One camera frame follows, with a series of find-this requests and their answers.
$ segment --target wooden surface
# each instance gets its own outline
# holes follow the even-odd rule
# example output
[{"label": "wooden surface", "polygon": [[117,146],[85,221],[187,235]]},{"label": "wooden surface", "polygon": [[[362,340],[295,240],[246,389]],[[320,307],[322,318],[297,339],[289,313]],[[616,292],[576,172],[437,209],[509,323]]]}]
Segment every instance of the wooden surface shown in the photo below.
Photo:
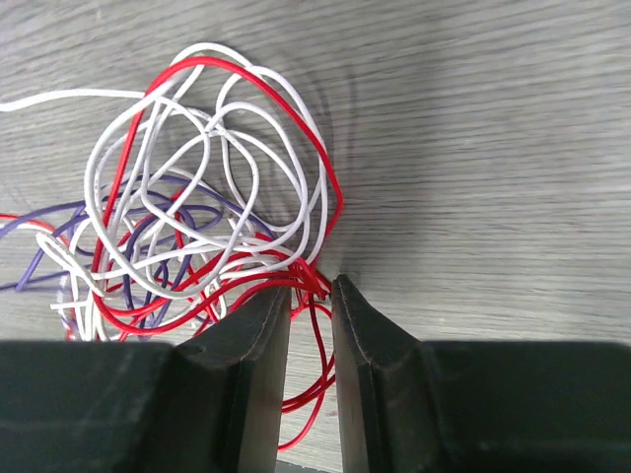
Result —
[{"label": "wooden surface", "polygon": [[[420,338],[631,337],[628,2],[70,3],[0,2],[0,101],[142,90],[187,45],[224,42],[315,111],[347,197],[328,275],[350,274]],[[123,106],[0,115],[0,210],[81,198],[92,144]],[[34,248],[28,234],[0,243],[3,281]],[[0,334],[59,338],[49,302],[1,294]],[[296,393],[317,367],[306,320],[289,363]],[[340,470],[334,393],[282,457]]]}]

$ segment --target black plastic jaw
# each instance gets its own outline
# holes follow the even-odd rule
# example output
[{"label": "black plastic jaw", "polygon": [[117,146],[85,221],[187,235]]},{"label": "black plastic jaw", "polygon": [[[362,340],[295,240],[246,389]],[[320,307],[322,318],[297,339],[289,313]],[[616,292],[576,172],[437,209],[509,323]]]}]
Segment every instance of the black plastic jaw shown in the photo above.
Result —
[{"label": "black plastic jaw", "polygon": [[176,348],[0,344],[0,471],[273,472],[289,323],[270,290]]},{"label": "black plastic jaw", "polygon": [[631,351],[419,342],[333,284],[345,472],[631,471]]}]

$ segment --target gray wooden table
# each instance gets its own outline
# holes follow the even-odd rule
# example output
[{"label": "gray wooden table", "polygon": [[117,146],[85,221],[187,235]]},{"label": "gray wooden table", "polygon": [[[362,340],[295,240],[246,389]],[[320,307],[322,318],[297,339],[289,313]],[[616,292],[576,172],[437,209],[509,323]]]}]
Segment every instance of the gray wooden table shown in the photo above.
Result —
[{"label": "gray wooden table", "polygon": [[[349,273],[405,329],[629,340],[628,2],[5,0],[0,101],[143,90],[201,40],[280,71],[305,96],[347,198],[323,268]],[[81,198],[92,144],[123,106],[0,115],[0,211]],[[0,242],[2,280],[34,249],[26,234]],[[0,335],[61,337],[49,302],[0,294]],[[291,343],[288,394],[318,363],[306,320]],[[306,415],[284,422],[283,439]],[[340,471],[333,392],[312,433],[281,456]]]}]

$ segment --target tangled wire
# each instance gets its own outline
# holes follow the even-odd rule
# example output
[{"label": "tangled wire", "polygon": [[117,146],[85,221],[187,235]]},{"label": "tangled wire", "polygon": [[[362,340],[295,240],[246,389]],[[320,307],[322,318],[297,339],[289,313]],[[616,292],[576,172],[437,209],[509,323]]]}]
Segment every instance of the tangled wire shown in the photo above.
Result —
[{"label": "tangled wire", "polygon": [[[231,60],[204,54],[209,51]],[[233,73],[217,94],[213,114],[180,103],[208,67]],[[313,145],[319,166],[317,183],[311,192],[293,140],[281,123],[253,103],[229,101],[229,92],[241,79],[275,101]],[[0,289],[33,290],[41,282],[58,280],[51,307],[60,314],[66,339],[122,342],[132,335],[144,340],[171,332],[191,321],[196,323],[197,335],[263,289],[293,288],[296,299],[292,319],[304,310],[310,311],[322,364],[321,377],[303,394],[283,404],[283,412],[287,413],[316,401],[305,428],[280,449],[293,446],[309,431],[324,392],[334,383],[334,360],[332,356],[327,360],[316,320],[317,312],[330,317],[323,304],[330,284],[316,265],[343,204],[321,135],[305,103],[277,72],[253,65],[226,46],[200,43],[178,54],[146,93],[55,91],[0,103],[0,111],[77,97],[128,99],[134,103],[105,129],[88,157],[84,200],[23,216],[0,214],[5,221],[0,238],[15,229],[37,230],[35,239],[40,248],[20,281]],[[255,136],[228,128],[225,117],[234,112],[252,113],[269,123],[283,145],[283,156]],[[164,163],[158,163],[158,136],[174,116],[186,118],[197,134]],[[128,130],[121,131],[129,121]],[[134,144],[136,153],[132,152]],[[221,147],[228,196],[204,180],[211,161],[211,145]],[[200,147],[201,158],[195,172],[177,166],[182,157]],[[253,212],[259,198],[260,175],[257,161],[248,149],[257,150],[258,155],[275,163],[296,192],[299,209],[291,223],[274,225]],[[249,164],[249,195],[243,196],[237,188],[231,151],[232,156],[238,154]],[[104,182],[105,166],[117,153],[120,159],[115,178]],[[177,191],[166,195],[161,190],[165,183],[175,184]],[[330,219],[329,184],[335,196]],[[202,199],[210,200],[212,205],[193,203]],[[71,217],[57,228],[38,220],[64,211],[71,212]],[[310,238],[312,219],[316,220],[315,239]],[[85,245],[87,231],[97,235],[89,249]],[[292,245],[295,248],[290,247],[290,239],[298,242]],[[62,270],[35,277],[44,254]]]}]

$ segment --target wire bundle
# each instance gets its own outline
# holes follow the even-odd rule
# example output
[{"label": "wire bundle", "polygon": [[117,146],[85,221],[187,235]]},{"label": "wire bundle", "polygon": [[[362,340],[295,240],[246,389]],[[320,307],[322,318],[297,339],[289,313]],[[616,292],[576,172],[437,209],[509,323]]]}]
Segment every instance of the wire bundle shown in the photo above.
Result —
[{"label": "wire bundle", "polygon": [[[206,55],[209,51],[226,55],[231,61]],[[180,103],[208,67],[233,73],[217,94],[214,114]],[[281,123],[260,106],[228,100],[229,92],[241,79],[275,101],[311,142],[319,162],[318,180],[311,193],[293,141]],[[316,263],[343,203],[323,141],[305,103],[277,72],[251,64],[226,46],[199,43],[178,54],[146,93],[98,89],[56,91],[0,103],[0,111],[76,97],[135,102],[111,122],[94,146],[86,164],[84,200],[24,216],[0,214],[0,220],[7,222],[0,230],[0,238],[15,229],[40,230],[35,236],[40,251],[24,276],[0,289],[36,290],[37,283],[58,279],[59,289],[51,307],[59,312],[67,339],[124,341],[131,335],[146,339],[167,333],[192,320],[197,320],[195,334],[199,334],[258,291],[293,288],[296,303],[292,319],[306,309],[310,311],[322,365],[321,377],[303,394],[283,404],[283,412],[287,413],[315,400],[305,428],[279,448],[293,446],[308,432],[324,392],[334,383],[331,374],[334,360],[332,356],[327,360],[316,320],[317,312],[330,317],[330,311],[322,304],[330,292],[330,284],[317,271]],[[255,136],[228,128],[225,118],[234,112],[248,112],[265,120],[283,144],[283,155],[288,160]],[[197,134],[165,162],[158,163],[155,157],[158,136],[174,116],[186,118]],[[129,122],[127,131],[121,131]],[[203,179],[211,164],[211,145],[221,148],[228,196],[221,195]],[[177,166],[182,157],[198,148],[202,151],[195,172]],[[290,224],[274,225],[253,212],[260,175],[250,149],[272,160],[294,189],[299,210]],[[231,158],[235,152],[247,161],[251,171],[247,196],[240,194],[232,174]],[[105,182],[106,164],[117,153],[120,159],[115,178]],[[177,192],[166,195],[161,191],[165,183],[176,184]],[[329,183],[335,194],[330,220]],[[212,205],[194,203],[201,196],[212,200]],[[72,215],[58,228],[37,220],[62,211],[72,211]],[[204,215],[201,222],[199,215]],[[314,241],[310,241],[312,219],[317,221]],[[221,230],[220,224],[225,223],[228,225],[223,228],[230,231]],[[83,244],[88,231],[97,234],[89,250]],[[290,247],[291,239],[298,241],[294,248]],[[58,263],[62,271],[34,277],[44,254]],[[144,297],[138,296],[140,289]],[[236,295],[232,301],[228,299],[229,293]]]}]

